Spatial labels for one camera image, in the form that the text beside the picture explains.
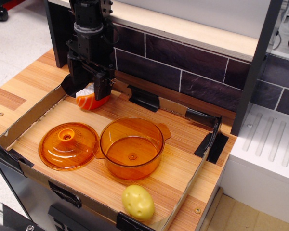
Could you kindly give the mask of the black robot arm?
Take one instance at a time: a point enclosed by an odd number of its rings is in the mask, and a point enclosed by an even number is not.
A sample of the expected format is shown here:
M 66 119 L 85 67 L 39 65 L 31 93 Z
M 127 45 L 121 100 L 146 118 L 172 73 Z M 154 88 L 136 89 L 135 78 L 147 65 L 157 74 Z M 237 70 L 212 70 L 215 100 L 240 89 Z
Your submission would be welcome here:
M 110 0 L 70 1 L 77 39 L 66 43 L 69 75 L 77 87 L 93 83 L 97 101 L 110 95 L 115 81 L 111 56 L 118 30 L 109 19 L 112 4 Z

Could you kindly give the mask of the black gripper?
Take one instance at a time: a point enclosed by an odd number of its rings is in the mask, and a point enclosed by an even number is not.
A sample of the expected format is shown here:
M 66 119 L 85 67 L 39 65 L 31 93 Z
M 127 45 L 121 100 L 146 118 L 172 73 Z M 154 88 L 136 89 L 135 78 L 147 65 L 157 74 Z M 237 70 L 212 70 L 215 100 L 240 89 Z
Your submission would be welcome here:
M 112 90 L 114 31 L 113 28 L 76 28 L 76 40 L 66 42 L 67 64 L 74 87 L 82 90 L 93 82 L 97 101 L 109 96 Z

